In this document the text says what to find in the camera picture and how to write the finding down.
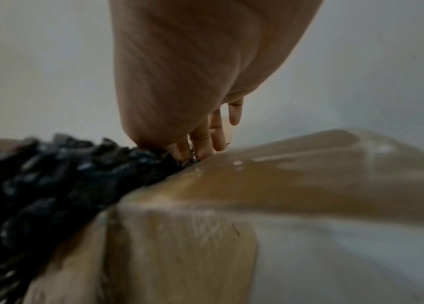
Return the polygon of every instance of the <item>finger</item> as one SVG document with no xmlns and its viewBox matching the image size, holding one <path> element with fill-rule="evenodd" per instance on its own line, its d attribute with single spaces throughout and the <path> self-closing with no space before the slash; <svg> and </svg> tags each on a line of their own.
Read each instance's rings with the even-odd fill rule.
<svg viewBox="0 0 424 304">
<path fill-rule="evenodd" d="M 189 146 L 189 141 L 187 136 L 185 136 L 181 141 L 177 142 L 176 145 L 177 157 L 179 160 L 188 160 L 192 158 L 191 148 Z"/>
<path fill-rule="evenodd" d="M 231 125 L 236 126 L 239 124 L 239 122 L 241 122 L 243 104 L 243 98 L 240 98 L 239 100 L 228 104 L 228 116 Z"/>
<path fill-rule="evenodd" d="M 222 115 L 220 109 L 213 111 L 209 115 L 208 123 L 213 149 L 216 151 L 222 151 L 226 147 L 226 136 L 222 126 Z"/>
<path fill-rule="evenodd" d="M 208 119 L 203 120 L 201 124 L 191 132 L 190 141 L 192 141 L 193 149 L 198 159 L 202 160 L 214 155 Z"/>
</svg>

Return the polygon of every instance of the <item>hand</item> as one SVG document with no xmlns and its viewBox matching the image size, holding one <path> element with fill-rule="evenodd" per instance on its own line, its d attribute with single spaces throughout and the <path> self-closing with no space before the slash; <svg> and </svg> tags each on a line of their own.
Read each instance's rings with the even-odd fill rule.
<svg viewBox="0 0 424 304">
<path fill-rule="evenodd" d="M 287 58 L 321 0 L 110 0 L 123 129 L 138 145 L 199 159 L 224 148 L 220 105 L 239 123 L 245 95 Z"/>
</svg>

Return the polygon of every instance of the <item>white surface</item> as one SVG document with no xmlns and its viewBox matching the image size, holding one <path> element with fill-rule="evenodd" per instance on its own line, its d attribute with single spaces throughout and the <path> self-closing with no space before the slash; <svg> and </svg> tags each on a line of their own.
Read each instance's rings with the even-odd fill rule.
<svg viewBox="0 0 424 304">
<path fill-rule="evenodd" d="M 424 0 L 324 0 L 286 64 L 246 98 L 232 146 L 337 127 L 363 127 L 424 148 Z M 107 2 L 0 0 L 0 137 L 54 132 L 128 142 L 115 106 Z M 329 276 L 321 239 L 265 227 L 257 234 L 253 304 L 342 303 L 345 287 L 331 282 L 369 290 L 355 281 L 366 277 L 342 265 L 349 258 L 364 265 L 369 255 L 401 268 L 399 276 L 414 266 L 412 278 L 402 280 L 409 287 L 424 280 L 424 239 L 413 250 L 380 238 L 358 249 L 357 240 L 338 240 L 340 249 L 331 250 L 348 250 L 328 260 Z M 392 294 L 387 290 L 379 294 Z M 357 294 L 349 302 L 366 300 Z"/>
</svg>

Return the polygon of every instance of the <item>black textured object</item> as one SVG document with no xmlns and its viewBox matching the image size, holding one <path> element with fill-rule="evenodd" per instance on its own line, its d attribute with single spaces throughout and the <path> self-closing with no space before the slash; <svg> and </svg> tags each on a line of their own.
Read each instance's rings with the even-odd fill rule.
<svg viewBox="0 0 424 304">
<path fill-rule="evenodd" d="M 55 247 L 128 192 L 195 161 L 57 134 L 0 151 L 0 304 L 20 304 Z"/>
</svg>

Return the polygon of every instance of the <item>skin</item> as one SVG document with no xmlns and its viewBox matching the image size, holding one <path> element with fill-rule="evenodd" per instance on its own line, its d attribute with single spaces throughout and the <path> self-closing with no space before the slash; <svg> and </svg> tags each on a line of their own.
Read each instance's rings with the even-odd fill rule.
<svg viewBox="0 0 424 304">
<path fill-rule="evenodd" d="M 322 0 L 110 0 L 115 85 L 127 135 L 199 159 L 225 148 L 244 96 L 288 57 Z"/>
</svg>

